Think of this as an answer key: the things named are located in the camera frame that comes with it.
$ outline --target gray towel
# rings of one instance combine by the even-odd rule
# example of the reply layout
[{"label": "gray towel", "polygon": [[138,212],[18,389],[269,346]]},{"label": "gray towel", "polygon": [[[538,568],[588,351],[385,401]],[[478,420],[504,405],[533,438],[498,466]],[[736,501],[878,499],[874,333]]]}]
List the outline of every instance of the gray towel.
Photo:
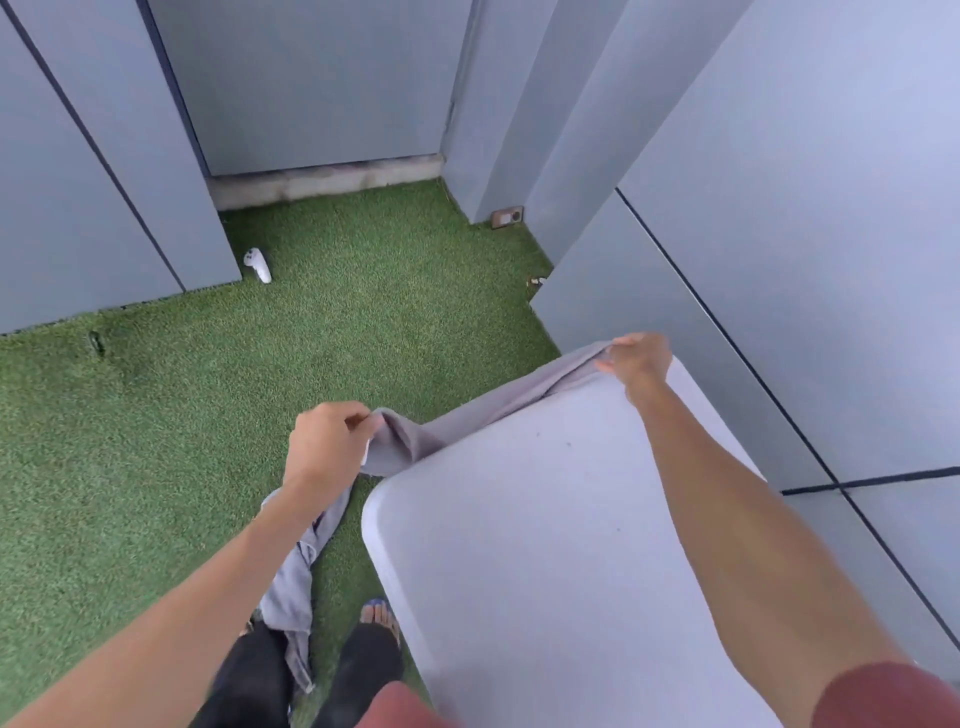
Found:
[{"label": "gray towel", "polygon": [[[390,409],[379,409],[386,425],[370,442],[367,463],[361,473],[388,476],[462,440],[473,432],[502,420],[536,401],[571,389],[597,374],[592,362],[610,342],[599,342],[551,361],[532,374],[508,382],[457,407],[426,425],[418,425]],[[264,503],[276,491],[264,499]],[[314,526],[287,554],[270,589],[260,601],[260,613],[271,629],[287,636],[287,665],[304,692],[314,688],[309,645],[313,610],[310,567],[330,540],[349,502],[348,488],[324,511]]]}]

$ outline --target white table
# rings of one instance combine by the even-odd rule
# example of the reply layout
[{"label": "white table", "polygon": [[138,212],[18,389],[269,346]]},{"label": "white table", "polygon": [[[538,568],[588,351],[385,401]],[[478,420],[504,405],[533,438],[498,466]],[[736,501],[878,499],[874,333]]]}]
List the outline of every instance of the white table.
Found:
[{"label": "white table", "polygon": [[[679,362],[669,381],[753,467]],[[464,728],[780,725],[724,654],[611,377],[384,480],[363,537],[435,706]]]}]

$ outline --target hand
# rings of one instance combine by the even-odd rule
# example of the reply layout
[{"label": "hand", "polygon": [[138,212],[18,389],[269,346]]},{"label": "hand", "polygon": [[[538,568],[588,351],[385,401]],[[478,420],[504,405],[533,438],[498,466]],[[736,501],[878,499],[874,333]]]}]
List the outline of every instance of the hand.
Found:
[{"label": "hand", "polygon": [[609,359],[598,361],[597,369],[616,375],[626,385],[627,397],[634,404],[647,387],[666,382],[666,372],[673,361],[670,342],[661,333],[620,336],[613,339],[607,354]]},{"label": "hand", "polygon": [[371,416],[358,401],[324,402],[299,414],[290,433],[283,487],[319,516],[360,472],[367,443],[381,425],[383,418]]}]

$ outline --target wall socket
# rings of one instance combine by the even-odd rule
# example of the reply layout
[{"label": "wall socket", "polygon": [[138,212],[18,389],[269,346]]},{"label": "wall socket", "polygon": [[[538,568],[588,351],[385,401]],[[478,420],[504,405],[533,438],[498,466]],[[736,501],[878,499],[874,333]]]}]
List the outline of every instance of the wall socket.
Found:
[{"label": "wall socket", "polygon": [[490,225],[495,230],[508,225],[516,225],[523,222],[523,205],[516,207],[504,207],[497,210],[490,216]]}]

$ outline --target artificial grass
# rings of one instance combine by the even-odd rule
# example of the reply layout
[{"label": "artificial grass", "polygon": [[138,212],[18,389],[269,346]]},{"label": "artificial grass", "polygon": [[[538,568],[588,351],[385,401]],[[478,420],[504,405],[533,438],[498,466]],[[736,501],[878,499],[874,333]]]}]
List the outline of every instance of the artificial grass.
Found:
[{"label": "artificial grass", "polygon": [[[549,270],[532,237],[469,226],[439,182],[224,224],[238,256],[264,251],[272,284],[244,269],[0,338],[0,722],[253,517],[301,410],[359,399],[426,421],[556,355],[527,304],[527,277]],[[371,487],[315,568],[321,688],[300,724],[380,594],[360,538]]]}]

